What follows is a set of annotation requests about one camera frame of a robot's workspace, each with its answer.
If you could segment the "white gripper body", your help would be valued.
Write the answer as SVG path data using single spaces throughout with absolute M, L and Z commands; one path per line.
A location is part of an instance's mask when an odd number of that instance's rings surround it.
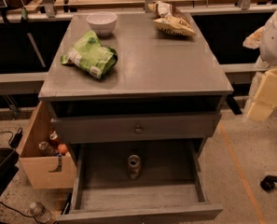
M 277 10 L 264 25 L 259 51 L 264 62 L 277 65 Z

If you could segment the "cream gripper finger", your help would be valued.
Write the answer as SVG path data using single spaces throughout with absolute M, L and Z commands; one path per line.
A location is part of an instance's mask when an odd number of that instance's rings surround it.
M 264 31 L 264 27 L 261 26 L 260 28 L 255 30 L 252 34 L 247 36 L 244 39 L 242 45 L 248 49 L 258 49 L 263 31 Z
M 277 67 L 257 72 L 252 80 L 245 116 L 252 121 L 266 120 L 277 107 Z

